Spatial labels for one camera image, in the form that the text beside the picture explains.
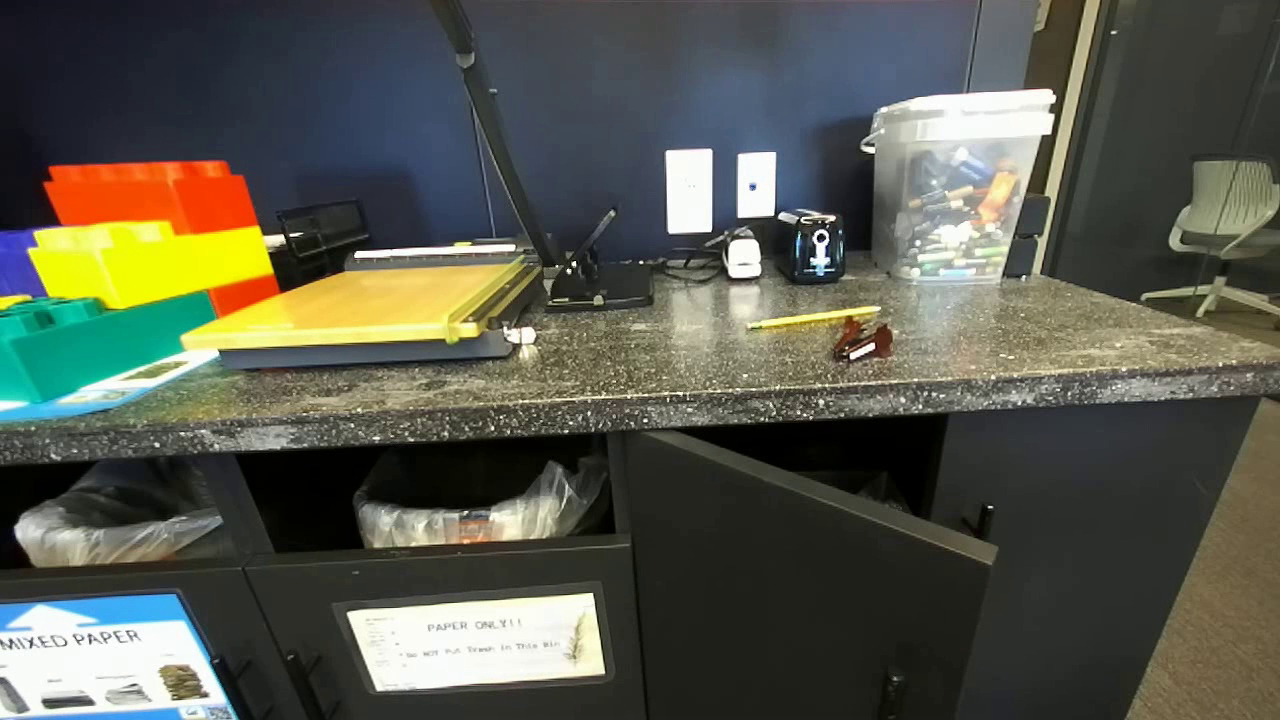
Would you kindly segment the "black door with paper sign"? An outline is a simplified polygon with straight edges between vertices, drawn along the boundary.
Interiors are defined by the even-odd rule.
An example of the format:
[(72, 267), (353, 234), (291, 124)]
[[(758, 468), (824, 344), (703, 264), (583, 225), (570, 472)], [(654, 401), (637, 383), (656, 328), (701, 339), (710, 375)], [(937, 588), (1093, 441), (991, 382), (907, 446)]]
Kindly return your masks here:
[[(312, 666), (329, 720), (646, 720), (634, 550), (625, 534), (274, 553), (257, 556), (244, 573), (283, 662), (296, 650)], [(613, 662), (605, 680), (375, 694), (333, 610), (352, 601), (549, 585), (599, 592)]]

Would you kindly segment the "white stapler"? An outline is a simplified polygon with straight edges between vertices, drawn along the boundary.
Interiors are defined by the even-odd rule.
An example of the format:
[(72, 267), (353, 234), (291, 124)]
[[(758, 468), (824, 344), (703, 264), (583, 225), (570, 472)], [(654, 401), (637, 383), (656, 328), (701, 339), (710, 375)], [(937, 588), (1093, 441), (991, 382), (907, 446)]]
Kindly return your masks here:
[(762, 250), (749, 225), (726, 231), (719, 237), (721, 265), (731, 281), (754, 281), (762, 275)]

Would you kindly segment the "black electric pencil sharpener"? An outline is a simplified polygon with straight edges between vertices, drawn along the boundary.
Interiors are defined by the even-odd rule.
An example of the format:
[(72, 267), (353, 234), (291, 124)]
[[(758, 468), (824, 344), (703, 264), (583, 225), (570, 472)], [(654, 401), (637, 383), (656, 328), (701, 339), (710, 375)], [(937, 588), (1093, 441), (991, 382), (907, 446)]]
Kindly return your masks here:
[(776, 217), (774, 259), (795, 284), (828, 284), (846, 272), (844, 218), (840, 214), (792, 209)]

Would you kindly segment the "clear bin bag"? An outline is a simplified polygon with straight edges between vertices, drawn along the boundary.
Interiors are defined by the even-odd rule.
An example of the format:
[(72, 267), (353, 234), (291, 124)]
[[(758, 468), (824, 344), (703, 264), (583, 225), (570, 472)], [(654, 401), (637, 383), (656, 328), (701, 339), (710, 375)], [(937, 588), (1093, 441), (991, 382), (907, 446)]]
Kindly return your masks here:
[(799, 475), (900, 512), (914, 514), (908, 498), (887, 471), (823, 470), (800, 471)]
[(18, 516), (36, 568), (227, 559), (234, 542), (205, 475), (182, 457), (100, 461)]
[(353, 496), (371, 550), (540, 541), (577, 534), (605, 514), (609, 464), (393, 450)]

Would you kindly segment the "dark red staple remover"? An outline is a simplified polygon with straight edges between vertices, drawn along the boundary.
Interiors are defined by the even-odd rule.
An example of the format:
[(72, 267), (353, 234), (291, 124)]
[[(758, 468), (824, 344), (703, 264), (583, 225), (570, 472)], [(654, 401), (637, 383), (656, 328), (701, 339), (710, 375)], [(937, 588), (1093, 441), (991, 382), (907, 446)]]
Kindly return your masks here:
[(868, 323), (855, 316), (844, 322), (844, 332), (832, 350), (832, 357), (840, 363), (859, 363), (872, 357), (888, 357), (892, 354), (893, 332), (884, 323)]

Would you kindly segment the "paper cutter with wooden board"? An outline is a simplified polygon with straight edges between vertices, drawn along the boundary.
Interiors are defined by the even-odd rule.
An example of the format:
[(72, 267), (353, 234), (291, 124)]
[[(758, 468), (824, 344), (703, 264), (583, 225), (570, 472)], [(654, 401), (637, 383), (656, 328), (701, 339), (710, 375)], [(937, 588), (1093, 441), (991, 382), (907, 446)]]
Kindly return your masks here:
[(241, 370), (507, 357), (541, 293), (536, 259), (387, 259), (302, 284), (180, 337)]

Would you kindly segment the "white paper sign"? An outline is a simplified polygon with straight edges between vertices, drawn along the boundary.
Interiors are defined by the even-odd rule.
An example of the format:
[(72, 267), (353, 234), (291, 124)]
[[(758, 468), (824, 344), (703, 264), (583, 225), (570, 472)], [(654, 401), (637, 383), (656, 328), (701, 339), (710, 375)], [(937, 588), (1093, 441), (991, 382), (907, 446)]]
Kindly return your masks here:
[(603, 682), (613, 673), (591, 585), (476, 591), (334, 606), (375, 694)]

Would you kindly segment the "heap of batteries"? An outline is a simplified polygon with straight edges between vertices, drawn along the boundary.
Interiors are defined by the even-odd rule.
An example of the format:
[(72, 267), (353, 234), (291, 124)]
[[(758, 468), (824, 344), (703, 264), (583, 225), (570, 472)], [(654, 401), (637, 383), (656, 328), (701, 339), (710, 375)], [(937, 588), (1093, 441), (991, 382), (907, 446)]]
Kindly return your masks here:
[(1021, 164), (1006, 143), (914, 152), (891, 227), (891, 274), (923, 284), (997, 281), (1023, 201)]

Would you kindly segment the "black mesh desk tray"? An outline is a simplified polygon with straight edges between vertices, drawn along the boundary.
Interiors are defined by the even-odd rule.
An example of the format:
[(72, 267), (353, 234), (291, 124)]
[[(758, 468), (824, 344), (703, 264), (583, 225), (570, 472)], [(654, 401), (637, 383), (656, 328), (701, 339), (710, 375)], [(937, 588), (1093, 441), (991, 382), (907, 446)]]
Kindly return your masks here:
[(364, 204), (357, 199), (276, 211), (283, 243), (269, 250), (282, 292), (338, 274), (371, 240)]

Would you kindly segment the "clear plastic bucket with lid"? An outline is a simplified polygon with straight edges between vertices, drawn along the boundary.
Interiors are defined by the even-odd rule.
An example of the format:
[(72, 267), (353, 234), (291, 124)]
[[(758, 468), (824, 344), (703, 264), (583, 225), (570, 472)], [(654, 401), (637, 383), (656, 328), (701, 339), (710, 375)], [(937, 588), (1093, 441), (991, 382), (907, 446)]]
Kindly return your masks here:
[[(1053, 128), (1056, 95), (1050, 88), (915, 97), (881, 108), (860, 149), (873, 159), (870, 250), (890, 277), (891, 227), (905, 186), (908, 159), (946, 143), (1006, 143), (1021, 164), (1024, 196), (1042, 137)], [(998, 282), (942, 284), (989, 284)]]

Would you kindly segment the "black box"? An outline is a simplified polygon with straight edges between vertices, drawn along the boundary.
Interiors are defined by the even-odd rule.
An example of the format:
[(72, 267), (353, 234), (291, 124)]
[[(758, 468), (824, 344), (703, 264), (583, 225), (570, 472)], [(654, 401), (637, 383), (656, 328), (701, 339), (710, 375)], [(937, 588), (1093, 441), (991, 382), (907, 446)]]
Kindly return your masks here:
[(1050, 220), (1052, 199), (1041, 193), (1027, 193), (1021, 202), (1018, 223), (1007, 249), (1004, 278), (1025, 279), (1036, 269), (1041, 249), (1041, 236)]

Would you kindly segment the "blue printed sheet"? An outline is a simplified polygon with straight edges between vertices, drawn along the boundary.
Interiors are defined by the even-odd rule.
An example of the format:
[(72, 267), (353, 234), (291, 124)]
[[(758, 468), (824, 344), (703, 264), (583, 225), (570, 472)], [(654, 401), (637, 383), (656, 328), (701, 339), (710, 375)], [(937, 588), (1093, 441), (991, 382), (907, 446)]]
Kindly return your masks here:
[(137, 366), (40, 404), (0, 402), (0, 424), (42, 421), (102, 413), (128, 404), (219, 357), (218, 351), (184, 351)]

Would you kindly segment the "white office chair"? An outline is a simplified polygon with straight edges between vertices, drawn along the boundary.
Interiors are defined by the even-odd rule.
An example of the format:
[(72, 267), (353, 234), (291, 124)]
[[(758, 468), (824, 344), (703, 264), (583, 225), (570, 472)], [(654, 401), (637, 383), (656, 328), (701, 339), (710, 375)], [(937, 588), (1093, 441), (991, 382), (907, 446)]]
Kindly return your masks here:
[(1240, 304), (1276, 319), (1280, 305), (1266, 293), (1229, 284), (1234, 261), (1280, 252), (1280, 165), (1257, 155), (1199, 155), (1192, 159), (1190, 201), (1178, 213), (1167, 236), (1174, 252), (1194, 254), (1215, 261), (1213, 278), (1192, 286), (1156, 290), (1139, 297), (1152, 300), (1198, 299), (1194, 318), (1216, 309), (1221, 300)]

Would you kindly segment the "blue recycling sign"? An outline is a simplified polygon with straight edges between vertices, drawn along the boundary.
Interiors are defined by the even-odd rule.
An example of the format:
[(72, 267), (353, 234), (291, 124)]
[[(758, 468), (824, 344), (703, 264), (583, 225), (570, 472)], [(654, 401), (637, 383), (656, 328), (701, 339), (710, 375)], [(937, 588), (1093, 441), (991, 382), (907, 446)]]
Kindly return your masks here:
[(0, 628), (0, 720), (236, 720), (174, 594), (37, 603)]

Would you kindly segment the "blue large building block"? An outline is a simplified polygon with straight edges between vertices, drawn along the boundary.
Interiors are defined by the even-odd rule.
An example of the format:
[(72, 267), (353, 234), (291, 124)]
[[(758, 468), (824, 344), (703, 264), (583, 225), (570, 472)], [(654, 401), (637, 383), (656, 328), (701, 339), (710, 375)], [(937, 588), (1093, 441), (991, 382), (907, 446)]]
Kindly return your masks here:
[(35, 232), (36, 228), (0, 231), (0, 296), (49, 296), (29, 259), (29, 250), (36, 246)]

